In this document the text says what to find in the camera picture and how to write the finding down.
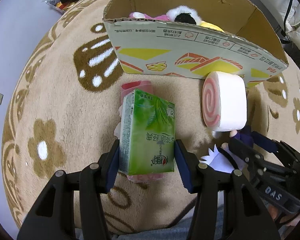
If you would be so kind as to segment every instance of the plastic bag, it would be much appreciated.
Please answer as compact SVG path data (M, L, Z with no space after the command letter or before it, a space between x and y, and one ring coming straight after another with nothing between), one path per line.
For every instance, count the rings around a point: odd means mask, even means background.
M43 0L43 2L45 2L55 10L61 12L62 14L64 14L67 10L75 5L75 2L62 3L60 0Z

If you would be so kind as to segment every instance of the snack package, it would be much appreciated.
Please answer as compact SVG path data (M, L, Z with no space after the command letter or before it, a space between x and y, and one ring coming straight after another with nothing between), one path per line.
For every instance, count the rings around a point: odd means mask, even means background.
M119 170L127 175L174 171L174 104L136 89L124 97Z
M144 92L153 94L153 87L149 80L140 80L134 81L130 83L125 83L121 86L121 104L123 103L123 99L126 95L132 92L135 89L140 89ZM120 117L122 117L122 105L119 108ZM120 131L121 131L121 123L117 125L114 130L114 135L120 139ZM143 175L127 175L128 180L140 183L140 182L149 182L154 180L162 179L164 173L151 173L151 174L143 174Z
M62 3L60 0L43 0L43 2L50 5L52 8L61 12L62 14L75 5L75 2Z

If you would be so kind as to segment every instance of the pink packaging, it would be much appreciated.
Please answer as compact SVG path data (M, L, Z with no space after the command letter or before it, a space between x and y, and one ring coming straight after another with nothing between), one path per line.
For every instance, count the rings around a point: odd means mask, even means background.
M140 89L144 92L153 94L153 87L150 81L142 80L135 81L130 83L125 83L121 86L121 104L123 103L123 98L132 92L135 89ZM151 173L151 174L142 174L142 175L127 175L128 180L131 180L135 183L138 182L147 182L153 180L159 180L163 178L164 173Z
M152 84L148 80L125 83L121 86L121 104L123 103L123 98L137 88L144 92L153 94Z

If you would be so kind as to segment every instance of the yellow plush toy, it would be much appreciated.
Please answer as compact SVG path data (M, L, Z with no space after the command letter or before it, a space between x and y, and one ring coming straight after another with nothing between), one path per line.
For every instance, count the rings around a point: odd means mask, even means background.
M220 27L218 27L217 25L214 25L212 23L207 23L205 21L202 21L199 26L202 26L202 27L206 27L206 28L210 28L210 29L213 29L213 30L216 30L216 31L221 31L224 33L224 30L221 29Z

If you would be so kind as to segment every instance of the pink swirl pattern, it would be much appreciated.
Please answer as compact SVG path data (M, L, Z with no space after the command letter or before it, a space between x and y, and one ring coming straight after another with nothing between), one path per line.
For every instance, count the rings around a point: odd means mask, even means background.
M220 121L219 91L213 78L207 78L203 84L202 114L208 127L216 126Z

